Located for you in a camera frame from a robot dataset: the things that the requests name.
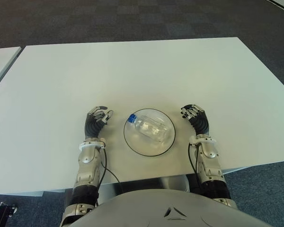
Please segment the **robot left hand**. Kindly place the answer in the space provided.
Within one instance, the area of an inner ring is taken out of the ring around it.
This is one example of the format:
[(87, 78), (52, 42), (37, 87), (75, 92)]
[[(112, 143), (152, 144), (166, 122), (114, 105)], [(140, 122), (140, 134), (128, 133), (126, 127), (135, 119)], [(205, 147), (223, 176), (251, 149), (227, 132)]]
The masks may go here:
[(114, 111), (107, 110), (106, 106), (96, 106), (91, 109), (86, 116), (85, 120), (85, 139), (98, 138), (101, 130), (107, 125), (108, 120), (112, 117)]

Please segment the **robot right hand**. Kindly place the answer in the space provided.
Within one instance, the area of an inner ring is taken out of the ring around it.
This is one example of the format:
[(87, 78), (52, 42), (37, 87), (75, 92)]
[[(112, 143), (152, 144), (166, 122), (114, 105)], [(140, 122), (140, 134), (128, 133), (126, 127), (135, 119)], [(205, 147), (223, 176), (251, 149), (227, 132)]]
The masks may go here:
[(185, 105), (181, 108), (181, 114), (193, 126), (196, 135), (209, 135), (209, 122), (205, 111), (196, 104)]

